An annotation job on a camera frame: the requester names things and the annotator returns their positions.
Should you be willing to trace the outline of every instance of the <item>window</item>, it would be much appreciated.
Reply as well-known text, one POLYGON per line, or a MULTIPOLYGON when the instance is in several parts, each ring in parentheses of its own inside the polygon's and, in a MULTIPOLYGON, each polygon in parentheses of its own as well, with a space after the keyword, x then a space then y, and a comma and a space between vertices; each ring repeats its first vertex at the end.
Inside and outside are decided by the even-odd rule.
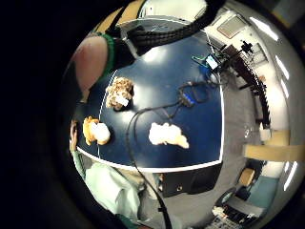
POLYGON ((239 15, 235 15, 225 22, 223 22, 217 30, 221 32, 223 35, 231 39, 235 35, 237 35, 240 31, 242 31, 248 24, 241 19, 239 15))

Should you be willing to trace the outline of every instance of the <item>ceiling light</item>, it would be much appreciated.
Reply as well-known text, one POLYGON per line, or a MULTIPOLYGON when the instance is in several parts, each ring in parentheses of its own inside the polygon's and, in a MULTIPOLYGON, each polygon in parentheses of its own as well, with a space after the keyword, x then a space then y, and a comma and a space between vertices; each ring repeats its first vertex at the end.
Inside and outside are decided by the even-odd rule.
POLYGON ((283 90, 284 90, 284 94, 285 94, 286 97, 288 98, 288 97, 289 97, 289 93, 288 93, 286 84, 284 83, 284 81, 283 81, 282 79, 280 80, 280 84, 282 85, 282 88, 283 88, 283 90))
POLYGON ((285 163, 285 169, 284 169, 285 173, 287 172, 288 169, 289 169, 289 162, 286 162, 285 163))
POLYGON ((277 55, 275 56, 275 59, 276 59, 277 65, 280 68, 280 70, 283 71, 285 77, 287 79, 289 79, 289 73, 288 73, 287 69, 285 68, 283 62, 277 57, 277 55))
POLYGON ((295 170, 296 170, 296 166, 297 166, 297 163, 296 163, 296 161, 295 161, 294 164, 293 164, 292 171, 289 173, 288 178, 287 178, 286 182, 284 183, 284 191, 287 190, 287 188, 288 188, 290 182, 291 182, 292 179, 293 179, 293 176, 294 176, 295 170))
POLYGON ((278 40, 278 35, 274 31, 272 31, 267 24, 259 21, 256 18, 253 18, 253 17, 250 17, 250 20, 252 20, 261 31, 263 31, 267 35, 269 35, 274 41, 278 40))

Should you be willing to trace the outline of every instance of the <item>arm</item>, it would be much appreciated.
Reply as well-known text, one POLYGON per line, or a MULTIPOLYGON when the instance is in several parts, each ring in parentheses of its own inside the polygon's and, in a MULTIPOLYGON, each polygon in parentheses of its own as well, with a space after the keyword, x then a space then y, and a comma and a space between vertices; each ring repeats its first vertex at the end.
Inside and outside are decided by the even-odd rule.
POLYGON ((73 157, 74 165, 79 173, 79 175, 85 179, 85 169, 84 169, 84 164, 82 161, 82 158, 80 157, 80 153, 76 150, 76 143, 77 143, 77 129, 76 129, 76 121, 72 120, 71 121, 71 129, 70 129, 70 137, 71 137, 71 142, 70 142, 70 152, 73 157))

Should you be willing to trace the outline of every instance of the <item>orange plush toy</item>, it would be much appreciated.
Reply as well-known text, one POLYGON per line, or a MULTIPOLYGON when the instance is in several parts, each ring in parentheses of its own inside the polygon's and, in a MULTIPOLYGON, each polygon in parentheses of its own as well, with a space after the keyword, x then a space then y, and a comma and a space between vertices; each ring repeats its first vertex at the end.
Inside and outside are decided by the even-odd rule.
POLYGON ((91 145, 95 140, 97 140, 98 144, 104 145, 111 137, 108 127, 104 123, 100 123, 97 118, 92 118, 91 116, 84 119, 83 134, 87 145, 91 145))

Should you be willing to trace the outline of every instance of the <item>green sleeve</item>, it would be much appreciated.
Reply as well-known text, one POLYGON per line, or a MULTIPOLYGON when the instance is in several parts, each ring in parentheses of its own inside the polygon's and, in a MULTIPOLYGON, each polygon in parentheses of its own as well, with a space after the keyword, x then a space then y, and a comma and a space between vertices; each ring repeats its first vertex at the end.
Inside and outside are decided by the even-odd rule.
POLYGON ((84 165, 83 165, 83 160, 79 156, 80 153, 78 151, 72 151, 71 153, 73 156, 73 161, 74 161, 74 165, 75 165, 77 172, 83 179, 85 179, 85 169, 84 169, 84 165))

